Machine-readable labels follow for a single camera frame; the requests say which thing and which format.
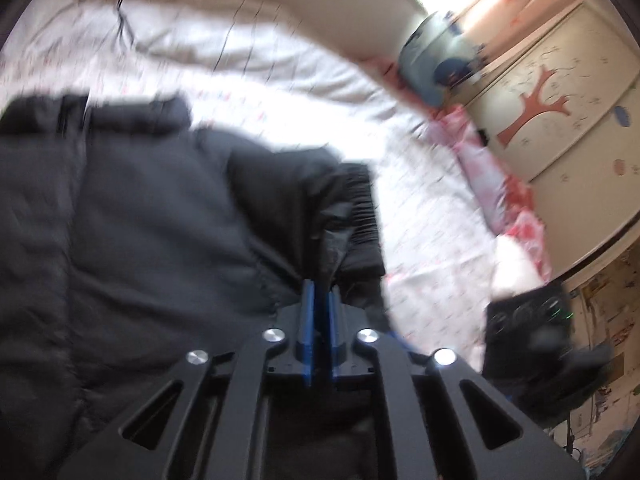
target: tree decal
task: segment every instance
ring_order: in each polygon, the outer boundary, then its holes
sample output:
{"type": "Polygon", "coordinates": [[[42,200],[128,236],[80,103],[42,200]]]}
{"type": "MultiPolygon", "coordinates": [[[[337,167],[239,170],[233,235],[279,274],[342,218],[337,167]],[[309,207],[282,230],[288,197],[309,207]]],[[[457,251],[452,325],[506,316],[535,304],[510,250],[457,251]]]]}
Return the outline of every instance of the tree decal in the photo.
{"type": "Polygon", "coordinates": [[[497,137],[500,141],[501,145],[505,148],[511,142],[511,139],[517,134],[520,129],[527,124],[534,117],[537,117],[540,114],[545,112],[559,112],[566,116],[570,116],[571,112],[567,110],[564,105],[567,103],[569,98],[566,95],[560,96],[558,100],[551,104],[545,104],[540,100],[540,92],[542,91],[542,87],[546,83],[546,81],[556,73],[556,70],[547,70],[546,66],[542,65],[542,73],[540,74],[540,79],[536,83],[536,87],[531,92],[531,95],[526,96],[524,94],[520,94],[520,98],[524,103],[524,111],[521,115],[506,129],[501,131],[497,137]]]}

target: white bedsheet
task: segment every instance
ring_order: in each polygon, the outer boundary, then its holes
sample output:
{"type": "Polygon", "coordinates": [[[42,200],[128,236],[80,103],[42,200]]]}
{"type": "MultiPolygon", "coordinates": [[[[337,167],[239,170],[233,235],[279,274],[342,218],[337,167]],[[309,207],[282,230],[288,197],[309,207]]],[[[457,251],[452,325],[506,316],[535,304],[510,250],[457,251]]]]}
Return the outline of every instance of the white bedsheet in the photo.
{"type": "Polygon", "coordinates": [[[374,174],[396,329],[423,352],[480,369],[494,236],[455,156],[428,123],[357,65],[256,0],[34,0],[0,58],[0,108],[33,92],[92,102],[183,95],[194,125],[275,148],[330,146],[374,174]]]}

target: triangular cutout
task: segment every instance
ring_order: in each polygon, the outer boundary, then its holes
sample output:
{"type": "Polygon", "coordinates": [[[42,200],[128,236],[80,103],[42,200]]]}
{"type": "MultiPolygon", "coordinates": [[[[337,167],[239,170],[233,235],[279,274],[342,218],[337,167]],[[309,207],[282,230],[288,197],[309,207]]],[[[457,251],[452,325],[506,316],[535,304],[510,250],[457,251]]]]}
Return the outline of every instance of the triangular cutout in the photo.
{"type": "Polygon", "coordinates": [[[487,449],[497,449],[522,435],[522,428],[474,382],[462,380],[460,389],[487,449]]]}
{"type": "Polygon", "coordinates": [[[181,391],[182,383],[179,381],[166,387],[138,416],[127,423],[121,431],[123,438],[154,450],[160,442],[181,391]]]}

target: black jacket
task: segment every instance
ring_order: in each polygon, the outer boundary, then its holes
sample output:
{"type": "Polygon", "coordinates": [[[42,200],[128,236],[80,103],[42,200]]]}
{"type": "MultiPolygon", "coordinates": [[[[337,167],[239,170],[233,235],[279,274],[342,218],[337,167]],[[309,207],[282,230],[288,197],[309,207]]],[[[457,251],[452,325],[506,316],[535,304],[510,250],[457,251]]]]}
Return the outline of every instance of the black jacket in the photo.
{"type": "Polygon", "coordinates": [[[348,285],[384,330],[370,210],[363,166],[190,130],[178,98],[14,101],[0,120],[0,454],[55,473],[185,352],[268,328],[303,278],[348,285]],[[328,230],[351,238],[323,263],[328,230]]]}

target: curtain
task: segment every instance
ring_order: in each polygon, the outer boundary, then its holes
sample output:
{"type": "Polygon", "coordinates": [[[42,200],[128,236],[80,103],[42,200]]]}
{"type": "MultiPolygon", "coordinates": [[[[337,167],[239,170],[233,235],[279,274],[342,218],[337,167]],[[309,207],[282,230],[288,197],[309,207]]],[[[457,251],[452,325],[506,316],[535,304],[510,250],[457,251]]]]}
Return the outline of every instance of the curtain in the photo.
{"type": "Polygon", "coordinates": [[[457,16],[467,40],[491,63],[576,0],[477,0],[457,16]]]}

